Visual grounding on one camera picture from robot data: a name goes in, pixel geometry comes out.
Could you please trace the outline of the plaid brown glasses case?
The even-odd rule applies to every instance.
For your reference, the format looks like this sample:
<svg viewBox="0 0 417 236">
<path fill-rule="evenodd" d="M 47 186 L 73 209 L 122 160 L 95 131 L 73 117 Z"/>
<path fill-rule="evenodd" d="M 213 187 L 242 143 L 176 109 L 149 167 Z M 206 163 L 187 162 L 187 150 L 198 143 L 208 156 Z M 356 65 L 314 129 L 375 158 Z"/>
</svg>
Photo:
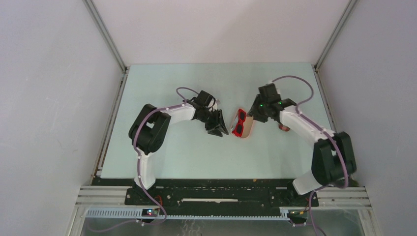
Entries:
<svg viewBox="0 0 417 236">
<path fill-rule="evenodd" d="M 278 124 L 278 127 L 280 130 L 284 131 L 284 132 L 289 132 L 291 129 L 281 123 Z"/>
</svg>

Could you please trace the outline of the pink glasses case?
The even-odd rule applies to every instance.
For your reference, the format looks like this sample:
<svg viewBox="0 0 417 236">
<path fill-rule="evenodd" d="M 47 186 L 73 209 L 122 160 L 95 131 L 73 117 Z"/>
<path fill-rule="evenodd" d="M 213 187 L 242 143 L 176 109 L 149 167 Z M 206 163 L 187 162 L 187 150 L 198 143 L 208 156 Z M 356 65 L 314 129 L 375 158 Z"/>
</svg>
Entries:
<svg viewBox="0 0 417 236">
<path fill-rule="evenodd" d="M 246 121 L 244 122 L 244 131 L 243 131 L 243 136 L 242 136 L 241 139 L 246 139 L 250 136 L 252 128 L 253 128 L 253 122 L 254 122 L 253 117 L 250 117 L 250 116 L 247 115 Z"/>
</svg>

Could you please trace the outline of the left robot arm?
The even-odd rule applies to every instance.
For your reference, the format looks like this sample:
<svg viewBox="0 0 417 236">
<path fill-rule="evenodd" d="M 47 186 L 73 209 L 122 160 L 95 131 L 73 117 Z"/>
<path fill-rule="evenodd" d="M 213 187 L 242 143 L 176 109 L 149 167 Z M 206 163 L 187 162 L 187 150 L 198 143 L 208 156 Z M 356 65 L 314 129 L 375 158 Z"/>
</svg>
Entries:
<svg viewBox="0 0 417 236">
<path fill-rule="evenodd" d="M 132 124 L 128 136 L 137 152 L 137 174 L 134 181 L 141 187 L 136 198 L 142 204 L 149 205 L 155 200 L 155 191 L 151 187 L 156 178 L 151 155 L 162 147 L 171 124 L 192 120 L 204 123 L 209 135 L 223 137 L 229 134 L 222 110 L 217 108 L 215 101 L 206 105 L 187 100 L 164 108 L 146 104 Z"/>
</svg>

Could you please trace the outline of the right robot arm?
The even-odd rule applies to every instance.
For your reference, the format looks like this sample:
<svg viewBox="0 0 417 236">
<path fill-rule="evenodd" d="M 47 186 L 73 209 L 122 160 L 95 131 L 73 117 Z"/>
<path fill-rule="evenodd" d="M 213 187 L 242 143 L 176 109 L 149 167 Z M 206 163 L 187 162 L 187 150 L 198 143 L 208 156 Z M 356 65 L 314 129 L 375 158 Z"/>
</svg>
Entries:
<svg viewBox="0 0 417 236">
<path fill-rule="evenodd" d="M 288 203 L 300 205 L 306 193 L 329 185 L 346 188 L 349 175 L 357 170 L 351 137 L 346 132 L 335 133 L 318 125 L 307 117 L 299 105 L 279 95 L 267 98 L 258 94 L 250 109 L 255 121 L 262 123 L 272 119 L 295 131 L 313 147 L 311 168 L 291 183 L 286 192 Z"/>
</svg>

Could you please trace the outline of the red frame sunglasses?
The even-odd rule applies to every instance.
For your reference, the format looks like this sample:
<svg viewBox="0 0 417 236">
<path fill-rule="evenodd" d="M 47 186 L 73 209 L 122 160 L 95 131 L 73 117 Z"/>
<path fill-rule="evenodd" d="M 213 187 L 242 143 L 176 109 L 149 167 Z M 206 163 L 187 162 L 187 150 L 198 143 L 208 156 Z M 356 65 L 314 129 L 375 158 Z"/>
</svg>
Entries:
<svg viewBox="0 0 417 236">
<path fill-rule="evenodd" d="M 244 122 L 246 121 L 247 113 L 243 109 L 238 109 L 232 124 L 232 134 L 236 137 L 242 138 L 244 131 Z"/>
</svg>

